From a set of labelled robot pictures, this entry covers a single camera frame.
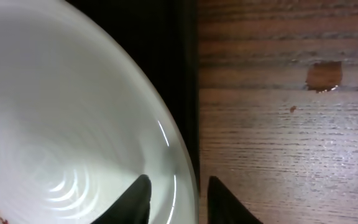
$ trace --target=white bowl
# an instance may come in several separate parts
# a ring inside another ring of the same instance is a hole
[[[0,223],[91,223],[141,174],[150,224],[198,222],[186,147],[125,51],[67,3],[0,0]]]

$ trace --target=black pointed tip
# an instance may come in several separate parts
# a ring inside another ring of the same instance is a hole
[[[262,224],[215,176],[209,178],[208,224]]]
[[[151,196],[152,183],[149,177],[140,175],[93,224],[147,224]]]

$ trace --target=wooden surface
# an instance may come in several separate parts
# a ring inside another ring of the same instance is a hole
[[[358,0],[198,10],[200,223],[211,175],[265,224],[358,223]],[[306,91],[309,67],[332,60],[339,89]]]

